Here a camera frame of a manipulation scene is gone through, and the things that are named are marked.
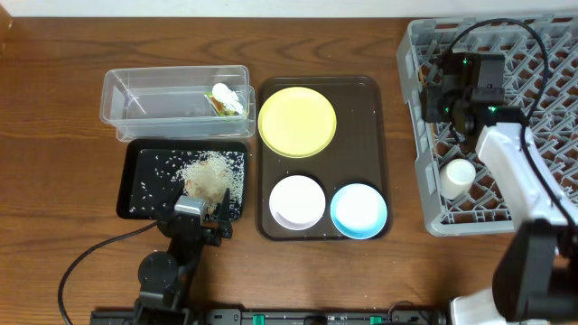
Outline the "green snack wrapper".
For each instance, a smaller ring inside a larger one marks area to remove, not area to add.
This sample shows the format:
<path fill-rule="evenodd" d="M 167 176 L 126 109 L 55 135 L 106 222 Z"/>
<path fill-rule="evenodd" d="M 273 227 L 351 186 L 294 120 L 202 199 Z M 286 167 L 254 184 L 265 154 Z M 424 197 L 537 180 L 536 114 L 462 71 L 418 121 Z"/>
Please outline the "green snack wrapper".
<path fill-rule="evenodd" d="M 245 112 L 239 100 L 234 97 L 224 97 L 225 101 L 221 102 L 210 92 L 205 92 L 203 96 L 218 116 L 240 116 Z"/>

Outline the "pink bowl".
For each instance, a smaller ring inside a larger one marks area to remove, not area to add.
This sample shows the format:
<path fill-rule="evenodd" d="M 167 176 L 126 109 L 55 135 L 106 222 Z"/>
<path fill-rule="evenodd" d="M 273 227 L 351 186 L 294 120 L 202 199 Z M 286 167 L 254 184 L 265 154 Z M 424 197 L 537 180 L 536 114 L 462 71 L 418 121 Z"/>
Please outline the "pink bowl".
<path fill-rule="evenodd" d="M 269 197 L 273 219 L 283 228 L 299 231 L 311 228 L 323 216 L 326 198 L 317 181 L 303 175 L 280 180 Z"/>

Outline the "blue bowl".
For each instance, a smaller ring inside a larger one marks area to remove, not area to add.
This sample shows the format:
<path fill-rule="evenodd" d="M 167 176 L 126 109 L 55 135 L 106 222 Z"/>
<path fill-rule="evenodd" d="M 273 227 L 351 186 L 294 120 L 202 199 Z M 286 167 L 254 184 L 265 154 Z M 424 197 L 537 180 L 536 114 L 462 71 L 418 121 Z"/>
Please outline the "blue bowl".
<path fill-rule="evenodd" d="M 332 197 L 333 225 L 348 238 L 364 240 L 377 236 L 388 221 L 387 204 L 381 193 L 363 183 L 351 183 Z"/>

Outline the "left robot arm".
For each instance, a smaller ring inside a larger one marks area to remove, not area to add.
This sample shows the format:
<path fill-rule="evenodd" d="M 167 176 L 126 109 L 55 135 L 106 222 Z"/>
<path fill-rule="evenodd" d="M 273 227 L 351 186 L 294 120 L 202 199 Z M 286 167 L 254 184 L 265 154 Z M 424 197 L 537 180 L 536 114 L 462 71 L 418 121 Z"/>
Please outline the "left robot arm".
<path fill-rule="evenodd" d="M 216 227 L 202 224 L 205 201 L 184 195 L 183 189 L 155 208 L 157 227 L 170 244 L 148 255 L 138 267 L 134 324 L 194 324 L 202 317 L 186 303 L 203 247 L 220 246 L 224 238 L 232 238 L 229 201 L 230 189 L 225 189 Z"/>

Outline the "yellow plate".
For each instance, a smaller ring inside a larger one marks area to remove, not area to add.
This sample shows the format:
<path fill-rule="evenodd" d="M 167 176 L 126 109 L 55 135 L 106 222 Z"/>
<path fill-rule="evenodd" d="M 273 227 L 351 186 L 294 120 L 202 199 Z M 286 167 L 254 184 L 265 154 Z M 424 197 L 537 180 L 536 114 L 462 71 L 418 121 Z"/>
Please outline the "yellow plate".
<path fill-rule="evenodd" d="M 283 157 L 320 153 L 337 131 L 335 109 L 322 93 L 306 87 L 276 91 L 260 107 L 258 132 L 263 143 Z"/>

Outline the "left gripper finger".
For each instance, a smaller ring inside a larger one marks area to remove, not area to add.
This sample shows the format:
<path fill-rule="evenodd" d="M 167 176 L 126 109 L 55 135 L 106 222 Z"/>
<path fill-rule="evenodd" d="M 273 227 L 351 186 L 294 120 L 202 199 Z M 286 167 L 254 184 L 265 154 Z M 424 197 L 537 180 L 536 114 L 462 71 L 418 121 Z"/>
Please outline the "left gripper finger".
<path fill-rule="evenodd" d="M 183 190 L 184 184 L 180 183 L 170 192 L 167 199 L 162 204 L 162 221 L 168 221 L 172 218 L 174 214 L 175 205 L 178 199 L 183 194 Z"/>
<path fill-rule="evenodd" d="M 230 188 L 226 188 L 223 199 L 219 206 L 219 213 L 217 221 L 220 226 L 227 226 L 230 224 Z"/>

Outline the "white tissue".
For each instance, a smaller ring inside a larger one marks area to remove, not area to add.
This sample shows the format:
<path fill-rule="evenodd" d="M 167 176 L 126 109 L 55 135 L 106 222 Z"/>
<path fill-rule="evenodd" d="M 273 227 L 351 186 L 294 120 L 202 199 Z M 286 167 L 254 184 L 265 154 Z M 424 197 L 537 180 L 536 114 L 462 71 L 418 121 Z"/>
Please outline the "white tissue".
<path fill-rule="evenodd" d="M 212 95 L 228 112 L 239 115 L 244 113 L 244 107 L 240 103 L 237 93 L 229 89 L 224 83 L 216 83 L 212 88 Z"/>

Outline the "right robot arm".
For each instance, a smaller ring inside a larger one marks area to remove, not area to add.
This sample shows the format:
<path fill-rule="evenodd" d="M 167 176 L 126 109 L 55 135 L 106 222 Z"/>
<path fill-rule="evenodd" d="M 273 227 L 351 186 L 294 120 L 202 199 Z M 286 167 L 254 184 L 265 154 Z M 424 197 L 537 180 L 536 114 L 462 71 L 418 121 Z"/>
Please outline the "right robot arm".
<path fill-rule="evenodd" d="M 455 298 L 452 324 L 513 324 L 577 318 L 577 208 L 548 170 L 518 107 L 486 89 L 480 101 L 468 89 L 420 92 L 428 122 L 449 122 L 489 169 L 516 234 L 490 288 Z"/>

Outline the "white cup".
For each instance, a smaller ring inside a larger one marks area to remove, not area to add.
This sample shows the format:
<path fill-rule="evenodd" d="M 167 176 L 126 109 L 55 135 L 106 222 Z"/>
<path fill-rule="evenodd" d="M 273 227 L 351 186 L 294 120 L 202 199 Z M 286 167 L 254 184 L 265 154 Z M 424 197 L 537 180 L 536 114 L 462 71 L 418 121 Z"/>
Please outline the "white cup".
<path fill-rule="evenodd" d="M 441 195 L 454 200 L 468 192 L 476 176 L 474 165 L 465 159 L 454 159 L 448 162 L 440 171 Z"/>

